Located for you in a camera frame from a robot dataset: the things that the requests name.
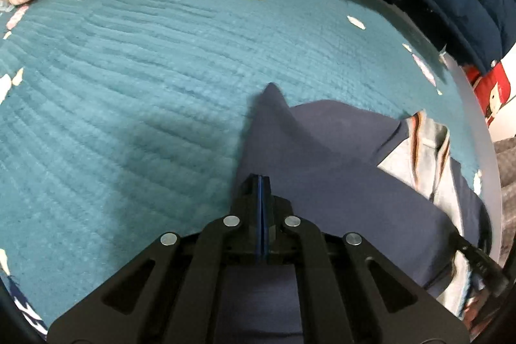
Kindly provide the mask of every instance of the mattress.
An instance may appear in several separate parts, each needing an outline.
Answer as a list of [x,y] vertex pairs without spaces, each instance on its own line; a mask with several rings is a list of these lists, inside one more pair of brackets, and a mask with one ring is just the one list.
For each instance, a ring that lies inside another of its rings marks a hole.
[[229,209],[269,82],[290,105],[425,109],[471,184],[478,169],[452,76],[378,1],[35,0],[21,15],[0,33],[0,74],[24,68],[0,105],[0,248],[47,324],[161,233]]

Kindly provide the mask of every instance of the silver screw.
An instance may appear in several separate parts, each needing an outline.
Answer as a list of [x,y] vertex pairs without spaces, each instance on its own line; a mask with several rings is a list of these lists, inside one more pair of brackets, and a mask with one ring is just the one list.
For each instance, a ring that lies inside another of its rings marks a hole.
[[238,218],[238,216],[230,215],[224,218],[224,225],[226,225],[227,227],[237,226],[239,223],[240,219]]
[[360,245],[362,243],[362,237],[358,233],[348,233],[346,235],[346,242],[350,245]]
[[172,232],[165,233],[161,237],[160,241],[163,245],[166,245],[166,246],[174,245],[177,242],[177,236],[175,233],[172,233]]
[[290,227],[296,227],[301,224],[301,219],[297,216],[288,216],[285,218],[285,225]]

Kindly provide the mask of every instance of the brown fabric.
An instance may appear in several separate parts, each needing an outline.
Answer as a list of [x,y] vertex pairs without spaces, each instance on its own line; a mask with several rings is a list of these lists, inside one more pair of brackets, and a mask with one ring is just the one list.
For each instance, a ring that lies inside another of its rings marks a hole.
[[503,267],[516,234],[516,138],[494,144],[500,172],[502,224],[499,264]]

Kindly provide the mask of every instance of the bed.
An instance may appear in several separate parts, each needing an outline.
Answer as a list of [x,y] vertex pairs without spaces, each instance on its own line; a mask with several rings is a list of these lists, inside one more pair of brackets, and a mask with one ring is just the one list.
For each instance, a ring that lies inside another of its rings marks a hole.
[[269,82],[290,105],[425,109],[450,128],[473,184],[452,75],[377,0],[34,0],[23,11],[10,31],[17,12],[0,16],[0,74],[24,68],[0,105],[0,248],[47,324],[161,233],[224,214],[249,107]]

